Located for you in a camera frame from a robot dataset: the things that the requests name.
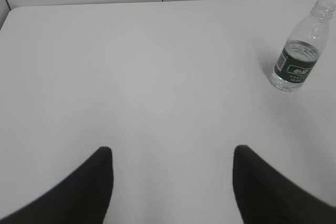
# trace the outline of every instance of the green label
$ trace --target green label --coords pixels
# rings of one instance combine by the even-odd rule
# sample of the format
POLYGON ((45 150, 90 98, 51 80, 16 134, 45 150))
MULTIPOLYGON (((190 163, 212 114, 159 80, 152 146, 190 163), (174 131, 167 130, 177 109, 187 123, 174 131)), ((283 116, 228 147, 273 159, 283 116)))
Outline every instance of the green label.
POLYGON ((276 65, 275 73, 285 81, 304 82, 316 61, 302 61, 293 58, 283 49, 276 65))

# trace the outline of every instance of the table surface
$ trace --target table surface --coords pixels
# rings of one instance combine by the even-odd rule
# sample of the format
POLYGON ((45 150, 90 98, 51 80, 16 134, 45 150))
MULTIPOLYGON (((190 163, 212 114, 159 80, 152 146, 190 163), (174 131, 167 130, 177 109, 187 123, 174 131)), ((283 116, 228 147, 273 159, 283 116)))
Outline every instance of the table surface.
POLYGON ((299 91, 266 77, 315 1, 11 11, 0 31, 0 217, 101 145, 115 173, 105 223, 241 224, 239 144, 336 205, 336 22, 299 91))

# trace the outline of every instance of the water bottle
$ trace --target water bottle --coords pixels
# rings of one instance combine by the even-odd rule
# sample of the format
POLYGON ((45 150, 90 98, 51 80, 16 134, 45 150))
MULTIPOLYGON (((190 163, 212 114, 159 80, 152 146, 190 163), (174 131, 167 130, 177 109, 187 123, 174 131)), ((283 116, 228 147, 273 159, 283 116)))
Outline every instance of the water bottle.
POLYGON ((303 85, 325 48, 335 8, 329 0, 318 0, 310 15, 294 28, 270 77, 275 87, 295 91, 303 85))

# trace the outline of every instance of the water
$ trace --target water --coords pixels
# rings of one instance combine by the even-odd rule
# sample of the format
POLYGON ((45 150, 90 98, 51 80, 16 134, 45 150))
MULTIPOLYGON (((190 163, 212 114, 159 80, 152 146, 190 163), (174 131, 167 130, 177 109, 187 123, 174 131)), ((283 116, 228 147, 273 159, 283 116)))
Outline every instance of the water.
MULTIPOLYGON (((285 51, 293 58, 305 62, 316 61, 320 57, 318 50, 314 46, 299 40, 287 42, 285 45, 285 51)), ((274 68, 270 76, 270 81, 276 88, 284 91, 295 91, 304 83, 292 83, 285 81, 275 73, 274 68)))

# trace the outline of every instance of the bottle neck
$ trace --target bottle neck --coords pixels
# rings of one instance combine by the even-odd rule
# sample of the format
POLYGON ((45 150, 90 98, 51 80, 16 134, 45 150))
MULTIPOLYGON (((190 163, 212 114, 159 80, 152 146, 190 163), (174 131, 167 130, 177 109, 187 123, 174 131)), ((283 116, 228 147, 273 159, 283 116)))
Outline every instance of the bottle neck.
POLYGON ((332 18, 332 17, 322 17, 319 15, 315 15, 313 13, 310 13, 310 17, 311 19, 313 19, 314 21, 318 23, 327 23, 332 18))

